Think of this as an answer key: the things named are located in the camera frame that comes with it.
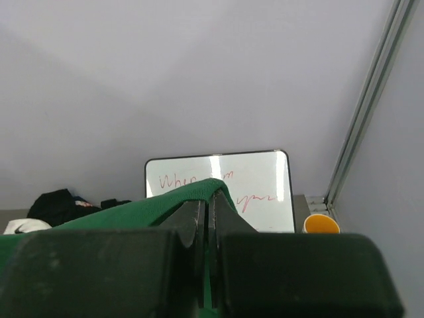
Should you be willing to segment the white t-shirt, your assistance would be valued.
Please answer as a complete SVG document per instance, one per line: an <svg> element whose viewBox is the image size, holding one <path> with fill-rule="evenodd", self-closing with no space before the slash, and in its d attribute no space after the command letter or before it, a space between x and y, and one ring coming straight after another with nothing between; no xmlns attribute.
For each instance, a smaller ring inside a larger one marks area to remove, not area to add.
<svg viewBox="0 0 424 318"><path fill-rule="evenodd" d="M17 235L34 231L43 231L52 227L39 219L15 219L9 221L3 232L4 235Z"/></svg>

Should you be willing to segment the green t-shirt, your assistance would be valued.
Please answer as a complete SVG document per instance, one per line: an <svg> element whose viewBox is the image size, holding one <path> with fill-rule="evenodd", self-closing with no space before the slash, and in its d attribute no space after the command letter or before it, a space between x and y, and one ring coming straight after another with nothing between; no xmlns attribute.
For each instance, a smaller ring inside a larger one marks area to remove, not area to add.
<svg viewBox="0 0 424 318"><path fill-rule="evenodd" d="M237 213L235 205L229 195L226 185L216 179L207 179L200 182L180 187L163 195L151 197L138 202L132 202L118 207L113 207L87 217L70 221L59 227L47 230L52 231L74 231L74 230L133 230L156 227L166 220L172 213L179 209L187 201L202 201L205 203L205 228L203 255L204 265L209 264L209 200L213 194L223 192L233 210ZM11 259L13 252L26 235L11 235L1 239L1 276L5 271L7 262ZM210 280L203 285L203 300L205 296L211 297ZM204 304L199 309L197 317L217 317L218 312L212 303Z"/></svg>

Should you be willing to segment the white mug orange inside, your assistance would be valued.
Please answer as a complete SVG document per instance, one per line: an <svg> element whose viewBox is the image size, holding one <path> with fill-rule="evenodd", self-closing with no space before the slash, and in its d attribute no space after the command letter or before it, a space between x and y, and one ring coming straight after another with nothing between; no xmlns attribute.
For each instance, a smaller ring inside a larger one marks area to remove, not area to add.
<svg viewBox="0 0 424 318"><path fill-rule="evenodd" d="M330 216L313 214L304 220L302 232L308 234L339 234L341 229Z"/></svg>

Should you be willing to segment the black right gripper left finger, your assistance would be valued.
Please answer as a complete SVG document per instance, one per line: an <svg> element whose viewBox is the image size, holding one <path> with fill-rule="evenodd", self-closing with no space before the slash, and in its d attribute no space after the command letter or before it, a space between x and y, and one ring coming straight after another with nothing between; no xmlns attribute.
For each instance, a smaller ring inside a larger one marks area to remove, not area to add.
<svg viewBox="0 0 424 318"><path fill-rule="evenodd" d="M205 203L156 227L74 230L22 240L1 276L2 317L197 317Z"/></svg>

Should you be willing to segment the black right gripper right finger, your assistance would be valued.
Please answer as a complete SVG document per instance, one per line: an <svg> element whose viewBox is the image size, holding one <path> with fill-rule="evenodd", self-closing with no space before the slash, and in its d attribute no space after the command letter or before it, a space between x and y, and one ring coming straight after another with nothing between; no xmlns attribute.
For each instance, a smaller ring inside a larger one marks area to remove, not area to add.
<svg viewBox="0 0 424 318"><path fill-rule="evenodd" d="M368 237L260 233L221 191L208 216L211 302L220 317L403 317Z"/></svg>

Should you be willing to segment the white dry-erase board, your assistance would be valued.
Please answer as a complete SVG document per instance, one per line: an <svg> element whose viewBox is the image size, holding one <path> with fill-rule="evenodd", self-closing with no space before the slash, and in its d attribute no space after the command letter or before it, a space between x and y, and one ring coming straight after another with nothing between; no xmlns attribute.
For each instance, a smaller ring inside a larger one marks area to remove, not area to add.
<svg viewBox="0 0 424 318"><path fill-rule="evenodd" d="M144 166L147 197L208 178L223 181L237 213L260 232L295 232L290 161L283 150L156 158Z"/></svg>

